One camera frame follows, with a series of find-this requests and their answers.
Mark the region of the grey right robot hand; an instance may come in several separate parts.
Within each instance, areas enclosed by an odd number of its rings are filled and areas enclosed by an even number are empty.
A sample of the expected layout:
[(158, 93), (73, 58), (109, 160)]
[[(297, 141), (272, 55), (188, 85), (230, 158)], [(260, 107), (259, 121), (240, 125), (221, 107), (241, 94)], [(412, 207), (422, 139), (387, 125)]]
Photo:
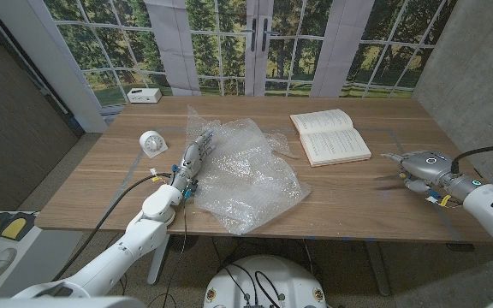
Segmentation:
[(382, 157), (398, 163), (399, 177), (408, 189), (416, 193), (427, 193), (451, 170), (452, 159), (432, 151), (384, 153)]

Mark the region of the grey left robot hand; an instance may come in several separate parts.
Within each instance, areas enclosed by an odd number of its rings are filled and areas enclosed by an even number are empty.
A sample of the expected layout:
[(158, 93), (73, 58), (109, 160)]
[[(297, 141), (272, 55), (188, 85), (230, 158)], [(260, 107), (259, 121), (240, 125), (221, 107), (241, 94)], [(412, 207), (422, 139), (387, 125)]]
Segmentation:
[(193, 178), (201, 169), (202, 162), (214, 150), (211, 143), (213, 132), (205, 130), (184, 152), (181, 160), (181, 170), (187, 178)]

